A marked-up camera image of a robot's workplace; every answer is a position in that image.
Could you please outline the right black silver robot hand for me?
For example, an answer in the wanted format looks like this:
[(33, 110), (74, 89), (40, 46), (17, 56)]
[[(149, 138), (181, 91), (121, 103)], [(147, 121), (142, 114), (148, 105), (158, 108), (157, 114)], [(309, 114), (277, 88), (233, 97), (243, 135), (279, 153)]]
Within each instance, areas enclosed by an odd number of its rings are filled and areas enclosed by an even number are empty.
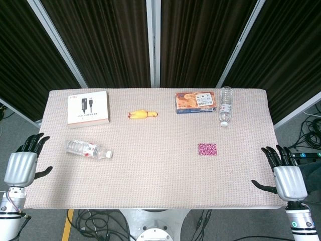
[(252, 184), (262, 191), (278, 194), (283, 201), (303, 201), (307, 197), (307, 189), (302, 172), (289, 148), (276, 145), (276, 149), (267, 146), (261, 150), (267, 157), (275, 186), (264, 186), (255, 180), (251, 181)]

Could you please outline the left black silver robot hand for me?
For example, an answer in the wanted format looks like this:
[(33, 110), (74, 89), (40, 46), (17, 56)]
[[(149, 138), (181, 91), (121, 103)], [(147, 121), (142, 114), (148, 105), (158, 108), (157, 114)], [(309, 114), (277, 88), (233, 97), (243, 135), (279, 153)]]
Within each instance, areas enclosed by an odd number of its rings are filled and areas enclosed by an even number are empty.
[(25, 188), (30, 186), (34, 180), (48, 175), (53, 167), (49, 166), (44, 171), (37, 172), (39, 155), (49, 136), (44, 133), (29, 136), (23, 145), (11, 153), (4, 182), (9, 187)]

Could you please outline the silver white robot base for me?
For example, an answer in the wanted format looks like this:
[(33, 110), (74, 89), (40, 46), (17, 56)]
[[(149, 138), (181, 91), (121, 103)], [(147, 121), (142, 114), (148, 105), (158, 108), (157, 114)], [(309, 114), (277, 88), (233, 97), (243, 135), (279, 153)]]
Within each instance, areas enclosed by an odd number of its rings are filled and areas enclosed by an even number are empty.
[(130, 234), (136, 241), (181, 241), (189, 209), (122, 209)]

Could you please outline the bystander dark jeans leg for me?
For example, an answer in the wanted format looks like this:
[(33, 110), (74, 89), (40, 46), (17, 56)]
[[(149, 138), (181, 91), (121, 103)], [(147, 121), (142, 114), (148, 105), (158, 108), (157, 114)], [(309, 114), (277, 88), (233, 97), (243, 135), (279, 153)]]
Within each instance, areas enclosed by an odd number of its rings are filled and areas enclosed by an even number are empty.
[(321, 190), (321, 161), (299, 165), (308, 194)]

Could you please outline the black power strip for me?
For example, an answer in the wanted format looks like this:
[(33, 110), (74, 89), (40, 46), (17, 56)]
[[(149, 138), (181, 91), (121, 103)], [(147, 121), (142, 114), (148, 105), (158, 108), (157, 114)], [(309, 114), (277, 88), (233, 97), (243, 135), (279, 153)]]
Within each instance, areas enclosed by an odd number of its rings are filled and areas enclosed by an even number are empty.
[(299, 165), (321, 161), (321, 153), (293, 153), (292, 156), (295, 158)]

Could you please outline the clear water bottle red label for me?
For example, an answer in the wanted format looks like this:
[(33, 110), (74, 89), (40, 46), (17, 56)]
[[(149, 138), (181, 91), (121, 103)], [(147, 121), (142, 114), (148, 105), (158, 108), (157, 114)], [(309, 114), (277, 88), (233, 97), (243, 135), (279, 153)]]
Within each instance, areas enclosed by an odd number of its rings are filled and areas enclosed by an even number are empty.
[(95, 159), (111, 159), (113, 152), (107, 148), (80, 140), (67, 140), (65, 143), (67, 153), (95, 158)]

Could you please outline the yellow floor tape strip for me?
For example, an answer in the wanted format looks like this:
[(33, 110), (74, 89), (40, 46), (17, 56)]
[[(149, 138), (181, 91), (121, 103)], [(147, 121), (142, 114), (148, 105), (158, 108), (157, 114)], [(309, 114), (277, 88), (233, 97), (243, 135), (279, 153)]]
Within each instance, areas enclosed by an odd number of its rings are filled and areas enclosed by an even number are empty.
[(73, 209), (68, 209), (67, 210), (67, 215), (66, 215), (66, 221), (64, 225), (64, 230), (63, 230), (63, 235), (62, 235), (62, 241), (69, 241), (70, 233), (71, 233), (71, 223), (74, 215), (74, 210)]

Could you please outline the clear water bottle white label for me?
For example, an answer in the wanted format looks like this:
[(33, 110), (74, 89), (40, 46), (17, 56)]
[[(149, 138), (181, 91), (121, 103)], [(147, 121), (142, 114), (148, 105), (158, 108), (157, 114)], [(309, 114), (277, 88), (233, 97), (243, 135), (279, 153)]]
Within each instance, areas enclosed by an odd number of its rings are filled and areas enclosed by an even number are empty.
[(232, 116), (233, 89), (229, 86), (221, 88), (219, 121), (221, 127), (227, 127)]

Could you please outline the dark corrugated partition panel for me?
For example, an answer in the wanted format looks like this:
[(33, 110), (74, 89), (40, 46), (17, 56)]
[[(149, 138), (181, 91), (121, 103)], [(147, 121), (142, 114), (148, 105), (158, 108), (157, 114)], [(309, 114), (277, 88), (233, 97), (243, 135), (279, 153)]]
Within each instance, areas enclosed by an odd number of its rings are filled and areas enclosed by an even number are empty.
[(79, 83), (26, 0), (0, 0), (0, 99), (32, 121), (51, 90)]
[(150, 87), (146, 0), (41, 2), (88, 87)]
[(274, 123), (321, 92), (321, 0), (266, 0), (224, 85), (265, 90)]
[(160, 86), (214, 88), (257, 0), (162, 0)]

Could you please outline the orange blue snack box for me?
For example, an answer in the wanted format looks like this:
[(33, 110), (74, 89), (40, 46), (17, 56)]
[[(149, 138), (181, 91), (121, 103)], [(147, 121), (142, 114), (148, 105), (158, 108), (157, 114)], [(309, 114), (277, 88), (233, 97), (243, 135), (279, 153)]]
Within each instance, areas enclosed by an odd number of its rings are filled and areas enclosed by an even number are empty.
[(175, 104), (177, 114), (214, 112), (217, 108), (212, 91), (176, 93)]

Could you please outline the yellow rubber chicken toy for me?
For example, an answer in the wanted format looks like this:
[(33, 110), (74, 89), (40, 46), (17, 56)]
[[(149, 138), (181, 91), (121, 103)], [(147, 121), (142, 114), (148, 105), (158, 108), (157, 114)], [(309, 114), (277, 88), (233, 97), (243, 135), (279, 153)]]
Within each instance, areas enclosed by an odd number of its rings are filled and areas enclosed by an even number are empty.
[(145, 119), (148, 117), (157, 117), (158, 113), (154, 111), (147, 111), (144, 109), (136, 110), (128, 113), (129, 119)]

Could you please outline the pink waffle tablecloth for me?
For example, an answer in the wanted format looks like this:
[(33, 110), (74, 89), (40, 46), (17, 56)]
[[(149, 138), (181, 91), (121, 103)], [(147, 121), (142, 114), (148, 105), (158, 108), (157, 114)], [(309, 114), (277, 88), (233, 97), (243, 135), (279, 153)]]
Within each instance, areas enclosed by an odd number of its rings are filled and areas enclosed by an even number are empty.
[[(232, 118), (221, 127), (217, 112), (177, 114), (176, 89), (108, 89), (110, 123), (71, 129), (68, 96), (86, 89), (53, 90), (41, 132), (50, 139), (37, 170), (53, 169), (27, 188), (26, 208), (278, 208), (284, 202), (259, 190), (272, 186), (263, 147), (277, 139), (262, 89), (234, 89)], [(136, 110), (157, 117), (129, 119)], [(67, 153), (67, 140), (101, 145), (111, 159)], [(217, 155), (200, 156), (199, 143), (213, 143)]]

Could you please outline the grey aluminium partition rail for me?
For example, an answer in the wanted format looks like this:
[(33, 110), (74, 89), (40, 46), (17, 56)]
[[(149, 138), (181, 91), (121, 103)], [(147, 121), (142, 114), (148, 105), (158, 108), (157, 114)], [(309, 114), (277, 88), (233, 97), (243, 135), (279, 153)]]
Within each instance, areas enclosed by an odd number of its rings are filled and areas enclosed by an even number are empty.
[(311, 106), (313, 106), (314, 104), (318, 103), (321, 101), (321, 91), (319, 93), (317, 93), (316, 95), (314, 95), (312, 98), (310, 98), (308, 101), (306, 101), (305, 103), (303, 103), (302, 105), (300, 105), (298, 108), (296, 108), (294, 111), (292, 111), (291, 113), (289, 113), (287, 116), (285, 116), (283, 119), (281, 119), (280, 121), (278, 121), (275, 125), (274, 125), (274, 129), (276, 130), (277, 128), (281, 127), (283, 124), (287, 123), (289, 120), (291, 120), (293, 117), (295, 117), (296, 115), (300, 114), (301, 112), (307, 110), (308, 108), (310, 108)]
[(21, 113), (19, 110), (17, 110), (15, 107), (13, 107), (11, 104), (9, 104), (8, 102), (6, 102), (5, 100), (3, 100), (2, 98), (0, 98), (0, 102), (3, 103), (6, 107), (8, 107), (9, 109), (11, 109), (13, 112), (15, 112), (16, 114), (18, 114), (20, 117), (22, 117), (23, 119), (25, 119), (26, 121), (28, 121), (29, 123), (31, 123), (32, 125), (34, 125), (37, 128), (40, 128), (42, 125), (42, 120), (38, 120), (36, 122), (32, 121), (30, 118), (28, 118), (26, 115), (24, 115), (23, 113)]

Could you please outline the grey aluminium partition post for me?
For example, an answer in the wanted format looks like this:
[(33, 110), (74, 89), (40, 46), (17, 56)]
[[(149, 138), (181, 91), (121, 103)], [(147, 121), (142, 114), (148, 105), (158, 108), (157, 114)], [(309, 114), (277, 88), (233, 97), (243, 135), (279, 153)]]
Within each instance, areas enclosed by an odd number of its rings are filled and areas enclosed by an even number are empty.
[(161, 85), (161, 0), (145, 0), (150, 66), (150, 86)]
[(235, 48), (224, 68), (224, 71), (222, 72), (218, 83), (216, 84), (215, 88), (221, 88), (224, 84), (225, 79), (227, 78), (228, 74), (230, 73), (231, 68), (233, 67), (254, 23), (256, 22), (257, 17), (259, 16), (264, 4), (265, 4), (266, 0), (257, 0), (256, 4), (253, 8), (253, 11), (251, 13), (251, 15), (249, 16), (249, 19), (235, 45)]
[(46, 33), (48, 34), (49, 38), (55, 45), (56, 49), (58, 50), (59, 54), (65, 61), (66, 65), (70, 69), (71, 73), (77, 80), (78, 84), (81, 88), (88, 88), (88, 85), (83, 78), (77, 64), (75, 63), (72, 55), (70, 54), (68, 48), (66, 47), (63, 39), (61, 38), (58, 30), (56, 29), (54, 23), (52, 22), (50, 16), (48, 15), (45, 7), (43, 6), (41, 0), (27, 0), (27, 3), (33, 10), (34, 14), (40, 21), (41, 25), (45, 29)]

